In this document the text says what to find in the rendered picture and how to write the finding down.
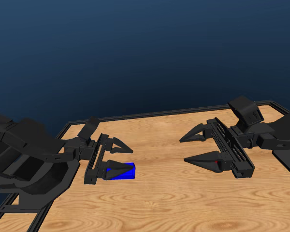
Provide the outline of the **blue hollow socket block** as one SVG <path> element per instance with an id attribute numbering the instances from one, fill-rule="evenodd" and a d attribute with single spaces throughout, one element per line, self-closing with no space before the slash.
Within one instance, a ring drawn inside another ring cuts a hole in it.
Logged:
<path id="1" fill-rule="evenodd" d="M 115 175 L 110 180 L 123 180 L 123 179 L 134 179 L 135 178 L 135 172 L 136 172 L 136 166 L 133 162 L 130 163 L 124 163 L 128 166 L 131 166 L 131 169 L 107 169 L 107 175 Z"/>

